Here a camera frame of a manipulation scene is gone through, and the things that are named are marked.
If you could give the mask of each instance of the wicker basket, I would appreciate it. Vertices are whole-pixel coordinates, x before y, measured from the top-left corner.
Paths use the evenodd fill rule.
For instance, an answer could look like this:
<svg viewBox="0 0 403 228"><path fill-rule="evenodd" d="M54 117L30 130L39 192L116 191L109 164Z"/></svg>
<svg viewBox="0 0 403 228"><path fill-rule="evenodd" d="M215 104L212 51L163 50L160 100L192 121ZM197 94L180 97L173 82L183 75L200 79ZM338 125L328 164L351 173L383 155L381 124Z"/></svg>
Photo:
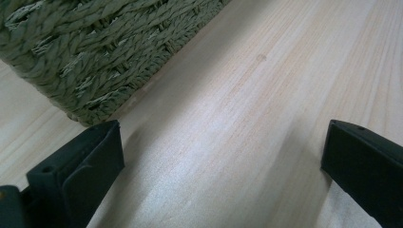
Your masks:
<svg viewBox="0 0 403 228"><path fill-rule="evenodd" d="M228 0L3 0L0 58L84 125L106 120Z"/></svg>

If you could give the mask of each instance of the woven rope texture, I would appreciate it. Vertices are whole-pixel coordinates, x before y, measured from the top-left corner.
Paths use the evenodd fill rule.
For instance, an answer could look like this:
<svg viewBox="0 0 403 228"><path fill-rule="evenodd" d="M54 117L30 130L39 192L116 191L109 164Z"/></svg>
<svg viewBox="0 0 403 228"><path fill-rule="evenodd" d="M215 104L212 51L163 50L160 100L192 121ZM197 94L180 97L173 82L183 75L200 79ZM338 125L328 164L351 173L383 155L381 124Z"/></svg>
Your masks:
<svg viewBox="0 0 403 228"><path fill-rule="evenodd" d="M106 120L228 0L2 0L0 58L84 125Z"/></svg>

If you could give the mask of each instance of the light wood table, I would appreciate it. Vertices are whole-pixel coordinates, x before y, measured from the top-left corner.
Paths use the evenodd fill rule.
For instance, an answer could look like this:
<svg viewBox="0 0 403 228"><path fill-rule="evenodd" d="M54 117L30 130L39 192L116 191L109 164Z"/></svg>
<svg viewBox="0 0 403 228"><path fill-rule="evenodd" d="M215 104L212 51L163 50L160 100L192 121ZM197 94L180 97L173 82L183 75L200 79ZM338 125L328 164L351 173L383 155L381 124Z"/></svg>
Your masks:
<svg viewBox="0 0 403 228"><path fill-rule="evenodd" d="M0 64L0 184L84 130ZM379 227L319 170L328 122L403 144L403 1L233 0L113 118L89 227Z"/></svg>

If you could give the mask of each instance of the wooden surface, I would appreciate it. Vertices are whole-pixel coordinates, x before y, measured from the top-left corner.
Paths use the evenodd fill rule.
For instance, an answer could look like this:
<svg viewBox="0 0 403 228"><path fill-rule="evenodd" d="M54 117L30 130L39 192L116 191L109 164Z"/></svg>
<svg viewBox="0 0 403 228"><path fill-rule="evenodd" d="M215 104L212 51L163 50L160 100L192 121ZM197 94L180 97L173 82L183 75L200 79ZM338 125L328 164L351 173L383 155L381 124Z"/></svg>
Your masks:
<svg viewBox="0 0 403 228"><path fill-rule="evenodd" d="M319 170L328 122L403 144L403 1L233 0L114 116L89 227L379 227ZM84 128L0 64L0 184Z"/></svg>

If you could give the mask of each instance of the dark green plastic part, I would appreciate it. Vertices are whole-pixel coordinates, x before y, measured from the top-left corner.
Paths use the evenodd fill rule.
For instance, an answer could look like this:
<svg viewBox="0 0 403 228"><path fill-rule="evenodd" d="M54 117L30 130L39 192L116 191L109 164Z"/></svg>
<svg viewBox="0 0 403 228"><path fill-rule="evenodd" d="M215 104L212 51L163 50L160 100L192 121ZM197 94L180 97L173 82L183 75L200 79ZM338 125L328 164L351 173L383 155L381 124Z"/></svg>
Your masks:
<svg viewBox="0 0 403 228"><path fill-rule="evenodd" d="M403 147L331 121L321 168L383 227L403 227Z"/></svg>
<svg viewBox="0 0 403 228"><path fill-rule="evenodd" d="M92 126L32 168L21 195L0 187L12 193L0 212L8 206L16 216L1 214L0 227L86 227L124 167L119 123Z"/></svg>

